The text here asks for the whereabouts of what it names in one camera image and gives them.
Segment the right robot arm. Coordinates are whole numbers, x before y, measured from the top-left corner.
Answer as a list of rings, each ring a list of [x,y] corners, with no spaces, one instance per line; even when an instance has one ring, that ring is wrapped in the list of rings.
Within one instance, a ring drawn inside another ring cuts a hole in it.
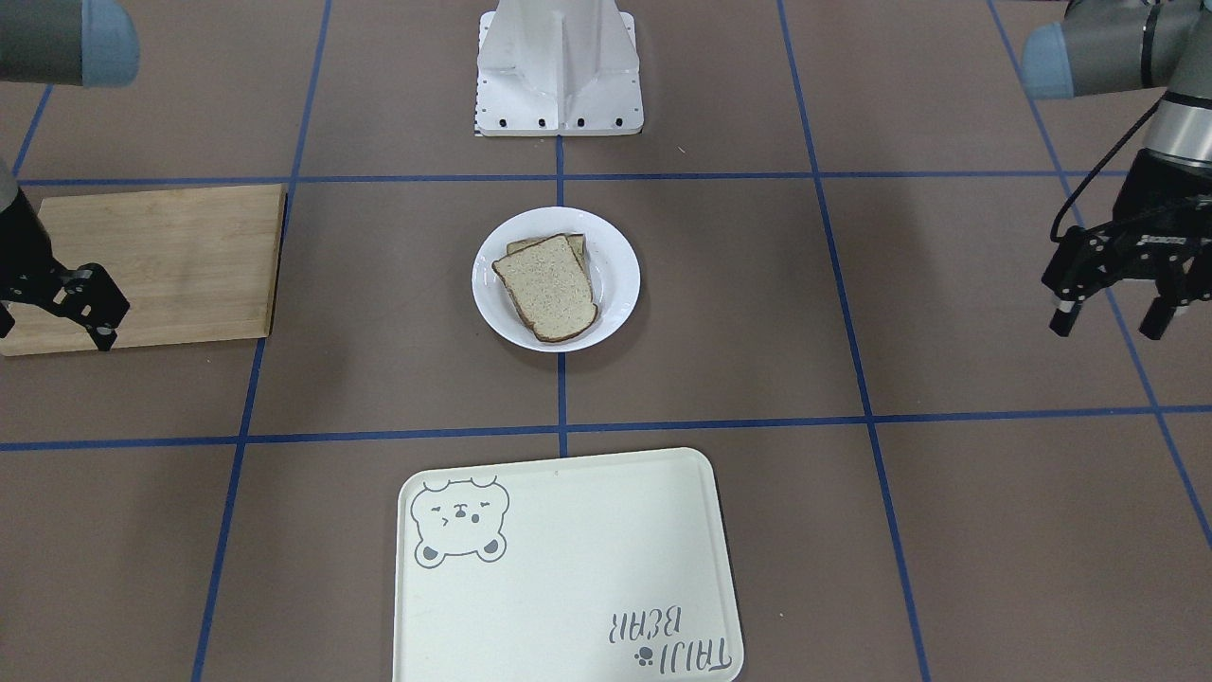
[[[133,18],[118,1],[4,1],[4,82],[124,87],[137,78],[141,42]],[[1,333],[25,305],[78,323],[108,353],[131,305],[101,264],[64,267],[15,171],[2,164]]]

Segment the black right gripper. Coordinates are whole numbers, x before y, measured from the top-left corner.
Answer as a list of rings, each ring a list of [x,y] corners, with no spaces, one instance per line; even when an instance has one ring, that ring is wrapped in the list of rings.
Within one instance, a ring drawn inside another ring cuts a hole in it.
[[[116,344],[118,325],[131,305],[104,267],[95,262],[64,267],[25,191],[16,193],[1,214],[0,337],[15,328],[8,302],[42,308],[87,328],[99,353]]]

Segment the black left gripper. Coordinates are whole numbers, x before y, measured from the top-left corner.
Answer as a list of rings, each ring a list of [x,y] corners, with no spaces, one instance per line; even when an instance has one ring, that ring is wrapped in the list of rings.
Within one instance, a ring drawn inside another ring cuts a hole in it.
[[[1151,281],[1139,332],[1161,340],[1194,300],[1210,299],[1210,164],[1183,164],[1139,151],[1111,210],[1111,219],[1071,227],[1044,268],[1054,311],[1048,329],[1069,337],[1085,298],[1125,279]]]

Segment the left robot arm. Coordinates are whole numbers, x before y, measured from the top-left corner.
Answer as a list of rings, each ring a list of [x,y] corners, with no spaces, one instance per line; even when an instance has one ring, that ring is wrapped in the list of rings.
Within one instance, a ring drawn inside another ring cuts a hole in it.
[[[1021,81],[1031,99],[1073,99],[1160,88],[1134,121],[1144,131],[1110,220],[1050,228],[1054,256],[1042,282],[1054,297],[1050,327],[1069,336],[1085,302],[1122,280],[1156,296],[1139,331],[1151,340],[1211,286],[1211,13],[1207,1],[1070,1],[1027,36]]]

